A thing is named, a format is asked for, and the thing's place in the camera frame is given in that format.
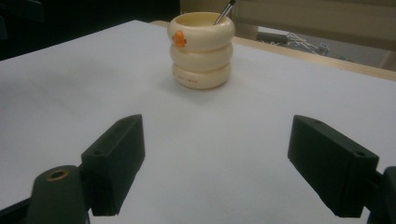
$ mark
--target pen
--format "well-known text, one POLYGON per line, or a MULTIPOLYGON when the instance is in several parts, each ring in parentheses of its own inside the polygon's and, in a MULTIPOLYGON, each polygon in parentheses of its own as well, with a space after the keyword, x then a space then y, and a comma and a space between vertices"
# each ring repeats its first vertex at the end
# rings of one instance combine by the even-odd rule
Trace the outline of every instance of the pen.
POLYGON ((235 4, 236 0, 231 0, 230 3, 227 5, 226 8, 224 8, 224 10, 221 12, 221 14, 219 15, 218 19, 215 21, 215 23, 213 25, 216 25, 219 23, 219 21, 221 20, 221 18, 223 18, 225 15, 227 15, 231 8, 233 8, 233 4, 235 4))

